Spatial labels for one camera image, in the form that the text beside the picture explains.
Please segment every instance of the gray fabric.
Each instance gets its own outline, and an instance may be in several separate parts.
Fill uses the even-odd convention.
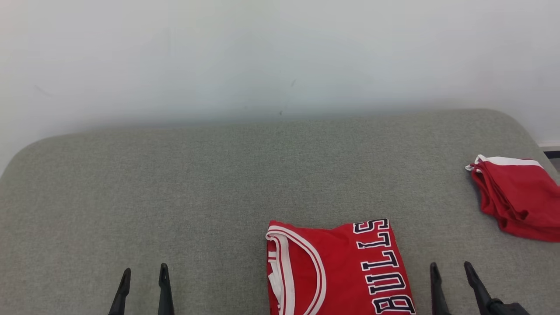
[[[128,314],[156,314],[166,262],[177,314],[268,313],[271,219],[311,228],[391,220],[419,314],[429,265],[451,312],[477,313],[463,262],[533,315],[560,309],[560,244],[513,237],[479,210],[466,164],[533,158],[490,110],[101,131],[49,138],[0,179],[0,313],[104,314],[132,269]]]

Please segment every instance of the white wall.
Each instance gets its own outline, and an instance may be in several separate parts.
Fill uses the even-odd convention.
[[[560,142],[560,2],[0,0],[0,172],[99,127],[487,107]]]

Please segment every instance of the basketball jersey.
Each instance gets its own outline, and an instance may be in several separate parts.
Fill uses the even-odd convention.
[[[266,239],[271,315],[416,313],[388,219],[333,230],[271,221]]]

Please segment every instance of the couch cushion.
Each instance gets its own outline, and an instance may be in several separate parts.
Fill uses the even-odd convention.
[[[331,121],[100,131],[49,138],[0,179],[0,313],[103,314],[132,269],[128,314],[268,313],[269,220],[390,219],[419,314],[436,261],[450,311],[477,313],[463,270],[532,314],[560,309],[560,244],[479,210],[477,154],[550,162],[509,116],[459,110]]]

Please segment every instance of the red jersey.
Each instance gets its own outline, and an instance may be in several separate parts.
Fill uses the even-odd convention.
[[[266,238],[271,315],[416,313],[387,219],[333,230],[271,221]]]
[[[501,230],[560,242],[560,187],[537,161],[478,155],[465,168],[480,189],[480,209]]]

